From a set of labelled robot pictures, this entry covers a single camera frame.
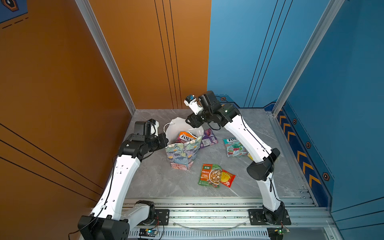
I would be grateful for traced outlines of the teal Fox's cherry candy bag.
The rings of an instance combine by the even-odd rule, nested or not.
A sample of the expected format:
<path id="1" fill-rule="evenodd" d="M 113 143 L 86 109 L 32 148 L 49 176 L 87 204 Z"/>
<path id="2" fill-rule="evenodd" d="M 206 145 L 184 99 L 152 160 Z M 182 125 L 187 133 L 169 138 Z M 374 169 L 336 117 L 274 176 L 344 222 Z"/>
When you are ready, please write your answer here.
<path id="1" fill-rule="evenodd" d="M 242 157 L 249 154 L 237 138 L 223 139 L 223 141 L 226 147 L 227 157 Z"/>

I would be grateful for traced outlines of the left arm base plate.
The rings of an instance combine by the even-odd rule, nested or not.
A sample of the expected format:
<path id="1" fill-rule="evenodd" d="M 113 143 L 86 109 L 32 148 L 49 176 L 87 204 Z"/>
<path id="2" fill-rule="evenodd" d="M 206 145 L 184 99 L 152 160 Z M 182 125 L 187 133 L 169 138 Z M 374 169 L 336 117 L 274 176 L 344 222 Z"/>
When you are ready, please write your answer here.
<path id="1" fill-rule="evenodd" d="M 160 223 L 160 225 L 167 226 L 170 220 L 170 210 L 169 209 L 156 209 L 155 216 L 153 220 L 145 220 L 140 222 L 138 226 L 155 226 Z"/>

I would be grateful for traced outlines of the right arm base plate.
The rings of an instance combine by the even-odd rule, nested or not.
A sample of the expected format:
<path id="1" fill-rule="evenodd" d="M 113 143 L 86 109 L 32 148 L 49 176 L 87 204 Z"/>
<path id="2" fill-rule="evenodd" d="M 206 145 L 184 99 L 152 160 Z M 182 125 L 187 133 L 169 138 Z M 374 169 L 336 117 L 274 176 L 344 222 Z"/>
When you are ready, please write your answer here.
<path id="1" fill-rule="evenodd" d="M 262 209 L 248 210 L 249 220 L 252 226 L 272 225 L 267 222 L 266 218 L 263 215 L 263 212 L 264 211 Z M 281 223 L 283 223 L 284 226 L 290 226 L 292 224 L 291 218 L 287 210 L 284 210 L 283 216 L 276 224 L 274 224 L 274 226 L 280 225 Z"/>

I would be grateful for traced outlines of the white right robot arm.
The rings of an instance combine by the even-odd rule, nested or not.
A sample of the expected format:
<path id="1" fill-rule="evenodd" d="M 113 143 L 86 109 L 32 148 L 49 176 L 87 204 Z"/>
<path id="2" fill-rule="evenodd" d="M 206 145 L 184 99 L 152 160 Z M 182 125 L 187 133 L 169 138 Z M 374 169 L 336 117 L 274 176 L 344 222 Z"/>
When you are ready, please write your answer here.
<path id="1" fill-rule="evenodd" d="M 239 109 L 231 103 L 221 104 L 213 91 L 197 98 L 189 95 L 184 103 L 193 111 L 187 117 L 187 124 L 198 128 L 204 123 L 215 123 L 220 129 L 229 131 L 245 147 L 253 159 L 247 173 L 257 181 L 262 194 L 264 221 L 270 225 L 281 224 L 285 204 L 280 200 L 274 182 L 275 162 L 280 151 L 265 144 L 248 126 Z"/>

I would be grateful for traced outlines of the green noodle snack packet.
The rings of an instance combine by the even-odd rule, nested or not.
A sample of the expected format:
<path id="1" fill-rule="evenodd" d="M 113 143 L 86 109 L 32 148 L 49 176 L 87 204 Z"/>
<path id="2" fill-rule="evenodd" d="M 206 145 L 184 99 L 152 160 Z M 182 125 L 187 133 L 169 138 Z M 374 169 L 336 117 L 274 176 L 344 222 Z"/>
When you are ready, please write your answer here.
<path id="1" fill-rule="evenodd" d="M 203 164 L 198 184 L 218 188 L 221 183 L 223 169 L 216 164 Z"/>

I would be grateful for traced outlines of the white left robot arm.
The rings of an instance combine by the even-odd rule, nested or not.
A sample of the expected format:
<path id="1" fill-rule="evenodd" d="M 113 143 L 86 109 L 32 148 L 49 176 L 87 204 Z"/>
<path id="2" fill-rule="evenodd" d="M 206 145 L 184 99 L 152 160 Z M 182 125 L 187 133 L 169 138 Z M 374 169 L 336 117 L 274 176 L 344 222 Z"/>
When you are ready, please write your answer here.
<path id="1" fill-rule="evenodd" d="M 119 148 L 106 188 L 88 216 L 81 216 L 78 229 L 85 240 L 126 240 L 131 228 L 156 222 L 155 205 L 137 201 L 122 219 L 123 203 L 142 160 L 147 153 L 164 149 L 164 133 L 149 136 L 130 135 Z"/>

